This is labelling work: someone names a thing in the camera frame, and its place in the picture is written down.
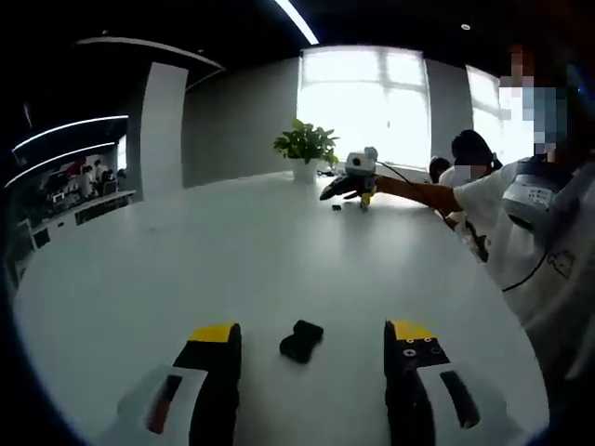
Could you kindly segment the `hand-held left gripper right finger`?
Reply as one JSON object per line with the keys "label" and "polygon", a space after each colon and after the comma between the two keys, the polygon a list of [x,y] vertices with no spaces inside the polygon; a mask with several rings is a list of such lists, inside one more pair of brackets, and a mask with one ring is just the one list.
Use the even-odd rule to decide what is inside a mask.
{"label": "hand-held left gripper right finger", "polygon": [[392,445],[506,445],[507,403],[438,338],[410,321],[384,327],[385,404]]}

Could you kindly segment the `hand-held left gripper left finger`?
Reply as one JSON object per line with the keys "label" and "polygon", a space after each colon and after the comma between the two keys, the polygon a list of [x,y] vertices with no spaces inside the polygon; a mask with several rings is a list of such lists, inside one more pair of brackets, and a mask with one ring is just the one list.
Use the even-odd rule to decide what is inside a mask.
{"label": "hand-held left gripper left finger", "polygon": [[145,375],[117,406],[100,445],[232,445],[239,407],[237,322],[194,330],[172,364]]}

